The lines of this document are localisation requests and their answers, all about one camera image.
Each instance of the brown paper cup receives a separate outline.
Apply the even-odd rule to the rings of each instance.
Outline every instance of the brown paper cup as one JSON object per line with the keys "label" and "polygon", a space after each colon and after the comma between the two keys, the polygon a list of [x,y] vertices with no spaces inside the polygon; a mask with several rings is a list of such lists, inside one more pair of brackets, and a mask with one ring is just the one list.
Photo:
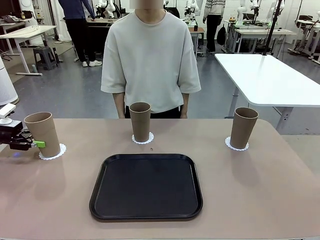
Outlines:
{"label": "brown paper cup", "polygon": [[45,147],[39,148],[45,158],[51,158],[60,153],[60,144],[52,113],[34,113],[27,116],[24,122],[34,140],[45,142]]}
{"label": "brown paper cup", "polygon": [[258,112],[247,107],[239,107],[234,112],[230,145],[244,149],[258,119]]}
{"label": "brown paper cup", "polygon": [[149,139],[151,107],[146,102],[136,102],[130,105],[129,110],[134,139],[144,143]]}

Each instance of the white cylinder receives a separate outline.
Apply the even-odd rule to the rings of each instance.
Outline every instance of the white cylinder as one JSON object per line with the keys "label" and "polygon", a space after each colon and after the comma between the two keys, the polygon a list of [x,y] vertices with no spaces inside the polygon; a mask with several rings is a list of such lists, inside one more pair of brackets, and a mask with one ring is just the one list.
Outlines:
{"label": "white cylinder", "polygon": [[[21,11],[31,11],[33,13],[33,17],[30,18],[29,21],[27,21],[25,23],[25,25],[27,27],[29,27],[29,26],[38,26],[38,22],[35,19],[36,14],[35,14],[35,9],[34,9],[34,6],[32,4],[32,1],[31,0],[19,0],[19,4],[20,4]],[[42,41],[41,36],[38,36],[38,37],[30,40],[30,43],[32,45],[42,45],[44,42]]]}
{"label": "white cylinder", "polygon": [[17,92],[11,82],[4,62],[0,57],[0,106],[12,103],[18,99]]}

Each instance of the neck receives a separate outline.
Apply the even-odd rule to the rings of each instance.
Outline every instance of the neck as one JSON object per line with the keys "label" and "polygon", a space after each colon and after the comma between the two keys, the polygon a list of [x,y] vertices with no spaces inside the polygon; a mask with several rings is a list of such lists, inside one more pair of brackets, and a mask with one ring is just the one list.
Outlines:
{"label": "neck", "polygon": [[157,24],[166,15],[163,9],[136,9],[136,16],[145,24]]}

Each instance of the striped sweater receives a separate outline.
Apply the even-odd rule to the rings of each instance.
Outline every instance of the striped sweater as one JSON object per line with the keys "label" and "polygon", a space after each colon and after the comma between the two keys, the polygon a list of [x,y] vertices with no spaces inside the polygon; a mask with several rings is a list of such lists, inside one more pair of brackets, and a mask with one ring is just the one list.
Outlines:
{"label": "striped sweater", "polygon": [[203,18],[208,15],[221,15],[223,17],[226,7],[226,0],[206,0]]}

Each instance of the tray rim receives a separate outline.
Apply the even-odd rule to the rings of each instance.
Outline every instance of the tray rim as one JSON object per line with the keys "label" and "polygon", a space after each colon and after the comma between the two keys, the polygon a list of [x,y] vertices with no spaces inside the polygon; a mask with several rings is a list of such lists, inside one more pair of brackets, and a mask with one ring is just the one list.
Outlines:
{"label": "tray rim", "polygon": [[[118,160],[121,156],[150,156],[150,155],[154,155],[154,156],[163,156],[163,155],[167,155],[167,156],[172,156],[176,159],[185,159],[189,162],[190,166],[191,166],[191,173],[192,173],[192,178],[193,178],[193,184],[194,184],[194,188],[195,188],[195,195],[196,195],[196,199],[198,202],[198,206],[195,210],[195,212],[190,213],[190,214],[184,214],[183,216],[157,216],[157,217],[152,217],[152,216],[140,216],[140,217],[119,217],[119,216],[109,216],[109,217],[103,217],[101,215],[99,215],[96,211],[96,200],[97,200],[97,196],[99,194],[100,191],[100,183],[104,177],[105,174],[105,169],[106,166],[108,164],[110,164],[111,162]],[[201,188],[200,188],[200,183],[199,183],[199,178],[198,178],[198,172],[197,172],[197,168],[196,168],[196,164],[194,163],[194,161],[184,155],[184,154],[180,154],[180,153],[134,153],[134,154],[114,154],[111,155],[109,157],[107,157],[101,164],[100,170],[99,170],[99,174],[97,176],[97,179],[95,181],[93,190],[92,190],[92,194],[90,197],[90,201],[89,201],[89,209],[91,214],[93,215],[93,217],[95,217],[98,220],[147,220],[147,219],[153,219],[153,220],[174,220],[174,219],[190,219],[193,218],[195,216],[197,216],[201,210],[203,208],[203,197],[202,197],[202,192],[201,192]]]}

